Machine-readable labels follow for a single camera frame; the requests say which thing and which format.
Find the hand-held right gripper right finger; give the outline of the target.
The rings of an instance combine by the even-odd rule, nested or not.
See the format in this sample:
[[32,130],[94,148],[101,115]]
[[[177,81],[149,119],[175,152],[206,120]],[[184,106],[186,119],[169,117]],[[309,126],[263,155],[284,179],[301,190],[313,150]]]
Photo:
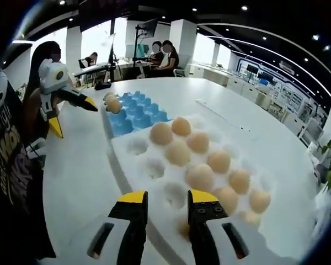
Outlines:
[[188,225],[196,264],[262,264],[261,235],[212,194],[188,191]]

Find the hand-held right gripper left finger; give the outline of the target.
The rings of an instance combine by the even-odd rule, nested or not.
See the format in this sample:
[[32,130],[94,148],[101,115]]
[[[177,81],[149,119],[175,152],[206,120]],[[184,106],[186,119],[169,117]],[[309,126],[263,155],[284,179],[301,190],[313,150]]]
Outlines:
[[146,242],[148,192],[140,190],[119,197],[102,219],[87,254],[107,258],[107,264],[140,264]]

